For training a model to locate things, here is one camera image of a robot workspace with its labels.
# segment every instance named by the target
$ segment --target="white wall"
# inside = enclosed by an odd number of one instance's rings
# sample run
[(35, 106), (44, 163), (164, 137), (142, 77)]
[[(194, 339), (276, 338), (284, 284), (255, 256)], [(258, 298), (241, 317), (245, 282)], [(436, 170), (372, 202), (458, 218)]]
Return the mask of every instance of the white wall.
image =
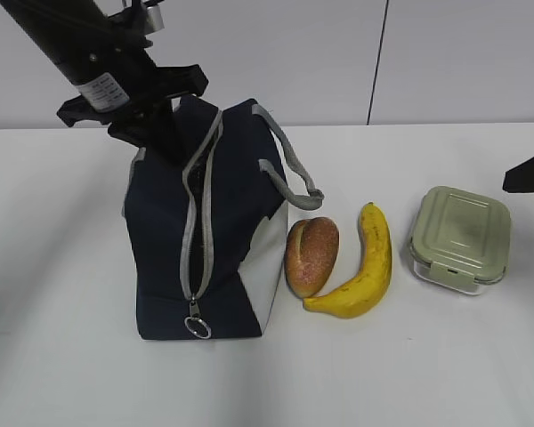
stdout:
[(534, 121), (534, 0), (390, 0), (372, 124)]
[[(120, 0), (98, 0), (116, 12)], [(159, 65), (199, 63), (206, 99), (256, 97), (282, 124), (363, 124), (385, 0), (168, 0)], [(76, 91), (0, 6), (0, 128), (63, 127)]]

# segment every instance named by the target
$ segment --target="white label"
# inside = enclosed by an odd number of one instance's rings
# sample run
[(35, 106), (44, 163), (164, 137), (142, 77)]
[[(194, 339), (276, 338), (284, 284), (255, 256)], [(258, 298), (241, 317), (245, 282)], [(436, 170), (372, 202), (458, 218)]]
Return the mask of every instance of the white label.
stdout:
[(84, 85), (75, 86), (100, 113), (122, 107), (130, 98), (110, 73), (104, 73)]

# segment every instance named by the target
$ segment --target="container lid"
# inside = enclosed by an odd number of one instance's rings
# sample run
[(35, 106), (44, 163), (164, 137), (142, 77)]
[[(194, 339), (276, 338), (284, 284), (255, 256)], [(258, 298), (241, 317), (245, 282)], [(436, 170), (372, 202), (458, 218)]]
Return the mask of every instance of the container lid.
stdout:
[(435, 187), (423, 199), (409, 247), (417, 261), (450, 281), (491, 284), (505, 274), (510, 230), (510, 213), (501, 202)]

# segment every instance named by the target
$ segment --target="yellow banana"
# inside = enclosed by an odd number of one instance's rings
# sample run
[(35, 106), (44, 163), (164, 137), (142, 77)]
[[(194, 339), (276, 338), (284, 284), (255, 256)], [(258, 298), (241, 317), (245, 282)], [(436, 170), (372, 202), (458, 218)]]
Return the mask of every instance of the yellow banana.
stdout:
[(362, 208), (360, 232), (366, 250), (358, 274), (327, 295), (304, 298), (305, 309), (355, 318), (380, 302), (392, 276), (392, 242), (385, 216), (373, 203)]

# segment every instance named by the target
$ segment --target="metal ring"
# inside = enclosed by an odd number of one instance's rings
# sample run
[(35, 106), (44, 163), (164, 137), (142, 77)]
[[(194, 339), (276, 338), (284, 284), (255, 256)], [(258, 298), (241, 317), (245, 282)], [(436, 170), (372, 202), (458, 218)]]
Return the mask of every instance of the metal ring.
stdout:
[[(201, 334), (190, 324), (190, 322), (196, 322), (200, 324), (206, 329), (206, 334)], [(197, 338), (199, 338), (200, 340), (209, 340), (212, 337), (212, 328), (201, 318), (188, 316), (184, 319), (184, 325), (186, 326), (186, 329), (188, 329), (193, 335), (197, 336)]]

